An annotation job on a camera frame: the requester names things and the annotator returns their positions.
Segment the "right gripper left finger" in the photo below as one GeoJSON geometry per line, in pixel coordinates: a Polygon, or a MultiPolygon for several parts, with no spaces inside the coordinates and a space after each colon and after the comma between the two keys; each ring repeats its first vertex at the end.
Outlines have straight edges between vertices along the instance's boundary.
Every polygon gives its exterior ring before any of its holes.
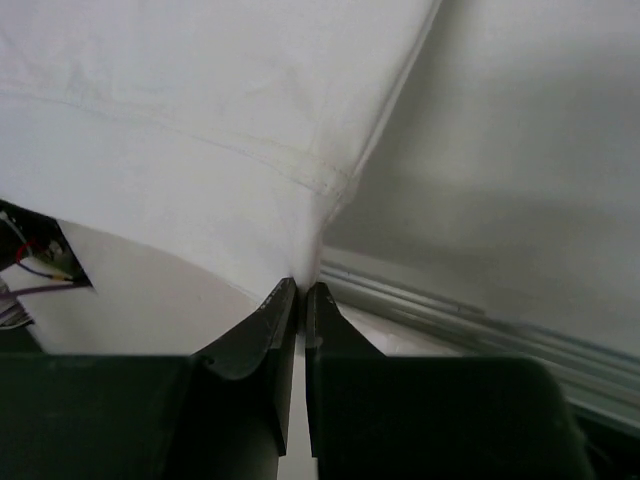
{"type": "Polygon", "coordinates": [[[297,315],[298,288],[284,278],[253,313],[194,354],[214,378],[250,389],[281,456],[287,450],[297,315]]]}

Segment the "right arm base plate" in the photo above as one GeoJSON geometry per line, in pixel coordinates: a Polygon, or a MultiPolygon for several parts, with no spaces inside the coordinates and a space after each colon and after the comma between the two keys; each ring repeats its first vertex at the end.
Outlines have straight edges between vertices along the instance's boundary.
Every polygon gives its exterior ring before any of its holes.
{"type": "Polygon", "coordinates": [[[85,269],[52,217],[1,202],[1,330],[34,323],[21,300],[91,287],[85,269]]]}

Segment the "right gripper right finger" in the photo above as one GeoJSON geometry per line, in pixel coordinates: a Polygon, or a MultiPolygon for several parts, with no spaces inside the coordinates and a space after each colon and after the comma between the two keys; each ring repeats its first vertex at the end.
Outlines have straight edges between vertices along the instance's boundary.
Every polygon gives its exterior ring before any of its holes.
{"type": "Polygon", "coordinates": [[[323,354],[337,353],[356,358],[383,358],[384,354],[340,312],[324,282],[314,284],[306,296],[305,388],[311,453],[319,451],[320,388],[316,386],[316,364],[323,354]]]}

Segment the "white skirt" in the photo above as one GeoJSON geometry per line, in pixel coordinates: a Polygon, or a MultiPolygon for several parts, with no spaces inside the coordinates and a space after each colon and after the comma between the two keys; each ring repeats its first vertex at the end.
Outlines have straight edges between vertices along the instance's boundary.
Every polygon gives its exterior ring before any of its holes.
{"type": "Polygon", "coordinates": [[[435,1],[5,1],[1,196],[263,298],[317,277],[435,1]]]}

